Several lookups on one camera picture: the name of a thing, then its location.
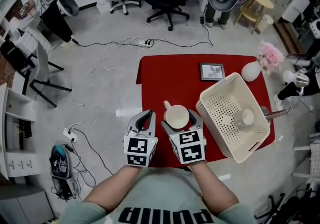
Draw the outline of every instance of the white mug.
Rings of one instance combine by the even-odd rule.
[[[189,112],[186,107],[181,105],[171,104],[166,100],[163,102],[166,112],[164,113],[164,120],[174,129],[182,129],[189,122]]]
[[[254,123],[255,114],[250,109],[244,109],[236,113],[233,117],[235,127],[239,129],[244,129],[249,127]]]

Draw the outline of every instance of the person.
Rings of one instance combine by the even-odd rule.
[[[81,201],[69,201],[59,224],[254,224],[249,208],[205,161],[178,168],[125,165]]]
[[[43,4],[41,0],[21,0],[21,2],[25,6],[27,4],[23,17],[26,17],[29,13],[32,15],[31,12],[35,9],[35,12],[40,14],[43,23],[48,29],[64,41],[61,44],[62,47],[66,48],[75,45],[72,42],[72,39],[74,39],[72,31],[61,15],[57,1],[52,2],[49,6]]]
[[[204,20],[205,20],[204,23],[209,28],[212,28],[214,26],[213,20],[214,20],[215,14],[216,14],[216,10],[210,5],[208,1],[206,5],[206,11],[204,14]],[[220,24],[221,29],[224,30],[227,28],[227,22],[230,18],[230,15],[231,15],[231,10],[221,13],[221,17],[218,19],[218,23]]]
[[[311,96],[320,92],[320,70],[312,68],[309,73],[306,73],[310,82],[303,90],[303,96]],[[283,110],[283,100],[291,97],[298,96],[300,89],[295,86],[293,82],[290,82],[283,90],[274,96],[274,102],[278,111]]]

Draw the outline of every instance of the trash can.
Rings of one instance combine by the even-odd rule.
[[[264,14],[261,18],[260,22],[258,23],[255,31],[260,34],[262,33],[268,26],[273,25],[273,19],[271,16]]]

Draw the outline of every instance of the picture frame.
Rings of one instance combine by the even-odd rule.
[[[223,64],[200,63],[202,81],[220,81],[225,77]]]

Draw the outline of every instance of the gray floor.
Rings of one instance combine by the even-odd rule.
[[[126,37],[142,36],[145,39],[163,39],[181,44],[191,45],[199,41],[207,41],[207,31],[201,26],[200,11],[196,0],[189,0],[183,10],[190,14],[190,20],[185,21],[182,16],[173,16],[174,30],[168,31],[166,17],[160,17],[151,22],[152,25],[143,24],[147,16],[154,11],[150,6],[144,4],[141,9],[136,6],[129,7],[128,16],[124,16],[122,10],[117,10],[113,15],[106,13],[100,15],[96,8],[90,8],[80,12],[76,18],[67,18],[74,35],[81,44],[87,45],[93,42],[120,41]],[[141,86],[136,85],[136,71],[139,59],[146,55],[167,55],[167,54],[234,54],[256,56],[258,45],[261,41],[274,44],[285,55],[287,54],[280,38],[272,27],[269,27],[262,35],[254,33],[248,28],[248,23],[241,19],[239,24],[233,25],[235,10],[226,30],[214,27],[209,30],[210,38],[214,47],[199,45],[193,48],[179,48],[167,43],[161,43],[152,49],[138,47],[121,47],[112,56],[105,59],[101,64],[106,69],[131,69],[130,70],[105,70],[97,66],[85,79],[76,87],[73,100],[78,104],[96,107],[99,117],[95,124],[82,123],[76,128],[85,132],[92,146],[101,154],[107,167],[116,172],[124,164],[122,149],[122,137],[126,131],[129,119],[141,109]],[[101,51],[107,46],[91,46],[88,48],[73,47],[71,49],[57,48],[50,59],[52,62],[65,68],[62,72],[54,72],[51,82],[59,85],[74,88],[81,79],[92,70],[97,64]],[[112,47],[102,54],[102,58],[111,54],[117,47]],[[275,110],[273,95],[282,87],[281,74],[284,70],[291,70],[293,67],[284,63],[282,70],[270,76],[264,74],[271,106]],[[41,97],[36,96],[28,90],[28,95],[38,101],[38,121],[32,125],[33,137],[25,144],[27,149],[34,150],[39,155],[42,173],[32,176],[31,181],[45,189],[55,213],[62,213],[65,202],[59,200],[56,195],[50,192],[52,180],[50,175],[50,150],[52,146],[60,142],[69,142],[63,136],[63,129],[73,123],[93,123],[97,117],[97,111],[85,106],[72,103],[72,94],[45,88],[43,92],[49,95],[58,107],[51,108]],[[304,98],[304,101],[311,104],[318,95]],[[305,152],[294,153],[292,147],[297,144],[306,144],[307,135],[313,131],[316,120],[316,113],[311,115],[308,110],[300,105],[290,116],[276,119],[275,137],[273,144],[255,152],[247,161],[236,164],[233,160],[225,159],[209,163],[217,175],[229,174],[230,179],[226,185],[236,193],[242,202],[248,203],[255,213],[261,213],[268,207],[268,195],[279,195],[284,191],[290,193],[294,188],[303,182],[301,179],[292,179],[291,173],[300,163]],[[110,176],[104,169],[98,156],[90,150],[85,138],[78,134],[78,141],[75,144],[76,150],[81,155],[86,167],[90,170],[97,182]],[[89,175],[84,174],[88,184],[93,184]],[[90,191],[90,187],[83,183],[79,177],[82,192],[81,198]]]

